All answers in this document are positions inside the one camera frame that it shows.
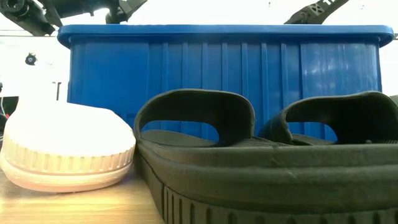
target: blue plastic crate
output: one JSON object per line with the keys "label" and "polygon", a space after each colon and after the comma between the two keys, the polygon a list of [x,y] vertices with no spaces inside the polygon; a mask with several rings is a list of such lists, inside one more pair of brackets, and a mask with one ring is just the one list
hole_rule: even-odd
{"label": "blue plastic crate", "polygon": [[[132,126],[141,106],[167,90],[233,91],[252,103],[258,133],[299,99],[381,90],[379,48],[393,36],[386,26],[72,25],[58,39],[72,54],[71,103],[109,108]],[[334,138],[320,124],[290,126]],[[217,138],[207,124],[148,127]]]}

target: wooden table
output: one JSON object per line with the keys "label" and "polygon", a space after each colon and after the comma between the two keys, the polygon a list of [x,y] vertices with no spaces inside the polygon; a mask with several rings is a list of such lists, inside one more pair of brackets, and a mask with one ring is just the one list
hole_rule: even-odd
{"label": "wooden table", "polygon": [[53,194],[25,190],[0,170],[0,224],[163,224],[145,182],[132,170],[100,190]]}

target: black rubber sole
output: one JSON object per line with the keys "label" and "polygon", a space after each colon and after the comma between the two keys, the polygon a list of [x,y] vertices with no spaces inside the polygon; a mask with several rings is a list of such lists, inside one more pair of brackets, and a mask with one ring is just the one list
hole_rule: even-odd
{"label": "black rubber sole", "polygon": [[215,206],[184,197],[167,187],[137,153],[136,167],[168,224],[396,224],[398,208],[350,213],[289,214],[252,212]]}

